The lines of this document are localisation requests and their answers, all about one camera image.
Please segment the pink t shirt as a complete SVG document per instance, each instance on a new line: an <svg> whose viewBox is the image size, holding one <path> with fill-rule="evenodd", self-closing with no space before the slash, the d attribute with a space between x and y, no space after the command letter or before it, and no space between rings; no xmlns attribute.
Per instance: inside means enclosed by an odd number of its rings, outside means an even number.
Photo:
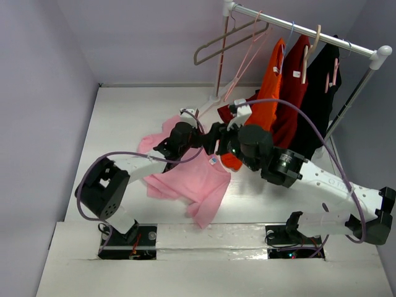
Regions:
<svg viewBox="0 0 396 297"><path fill-rule="evenodd" d="M211 224L221 206L231 173L224 169L217 157L197 148L189 149L182 159L193 156L196 156L193 160L176 165L169 172L147 176L144 181L149 197L187 201L187 216L204 229Z"/></svg>

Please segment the pink wire hanger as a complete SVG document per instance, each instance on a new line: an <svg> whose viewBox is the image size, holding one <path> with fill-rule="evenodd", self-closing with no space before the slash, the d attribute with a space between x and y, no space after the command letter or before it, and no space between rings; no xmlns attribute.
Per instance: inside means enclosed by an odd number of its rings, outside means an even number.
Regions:
<svg viewBox="0 0 396 297"><path fill-rule="evenodd" d="M267 40L267 34L265 32L258 33L258 30L257 30L257 23L259 20L259 15L261 13L262 13L262 11L259 11L256 15L256 18L254 19L251 44L250 44L242 62L241 62L241 65L240 65L235 77L231 81L230 87L228 88L228 90L225 93L225 96L223 98L224 102L226 102L228 100L228 98L231 95L231 93L233 92L234 88L237 86L238 82L241 80L244 73L248 70L249 66L252 64L253 60L255 59L255 57L257 56L257 54L259 53L259 51L261 50L261 48L263 47L264 43Z"/></svg>

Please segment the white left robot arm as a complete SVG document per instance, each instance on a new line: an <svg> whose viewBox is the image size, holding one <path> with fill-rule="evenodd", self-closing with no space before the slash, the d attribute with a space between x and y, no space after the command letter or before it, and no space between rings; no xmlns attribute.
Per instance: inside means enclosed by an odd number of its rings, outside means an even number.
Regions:
<svg viewBox="0 0 396 297"><path fill-rule="evenodd" d="M148 154L110 152L98 157L75 190L80 216L105 227L106 242L117 238L123 244L136 240L139 223L132 218L123 223L121 202L130 183L153 174L167 173L197 155L183 157L190 149L202 151L204 128L198 120L178 121L169 136Z"/></svg>

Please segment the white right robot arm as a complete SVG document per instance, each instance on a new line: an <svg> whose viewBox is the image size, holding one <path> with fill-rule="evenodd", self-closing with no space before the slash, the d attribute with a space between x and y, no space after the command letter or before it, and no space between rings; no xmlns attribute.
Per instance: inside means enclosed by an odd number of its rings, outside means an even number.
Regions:
<svg viewBox="0 0 396 297"><path fill-rule="evenodd" d="M292 212L285 236L298 243L317 235L346 235L381 246L392 227L395 190L368 189L344 181L291 150L276 147L272 136L257 125L228 129L215 123L202 137L208 153L230 153L268 183L314 198L327 206L324 212Z"/></svg>

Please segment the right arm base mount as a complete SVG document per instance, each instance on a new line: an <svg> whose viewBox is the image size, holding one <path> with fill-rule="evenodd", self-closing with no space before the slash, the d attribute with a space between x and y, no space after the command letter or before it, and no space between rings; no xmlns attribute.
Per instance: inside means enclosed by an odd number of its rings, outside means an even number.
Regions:
<svg viewBox="0 0 396 297"><path fill-rule="evenodd" d="M325 259L321 236L307 237L298 231L302 212L293 212L284 224L265 227L269 259Z"/></svg>

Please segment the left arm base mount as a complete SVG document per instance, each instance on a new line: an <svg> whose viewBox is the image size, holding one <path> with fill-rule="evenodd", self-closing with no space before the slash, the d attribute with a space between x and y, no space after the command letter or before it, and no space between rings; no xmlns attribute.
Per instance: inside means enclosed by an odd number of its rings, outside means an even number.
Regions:
<svg viewBox="0 0 396 297"><path fill-rule="evenodd" d="M103 260L155 260L157 258L157 225L139 224L122 234L115 228L99 224L101 241L98 257Z"/></svg>

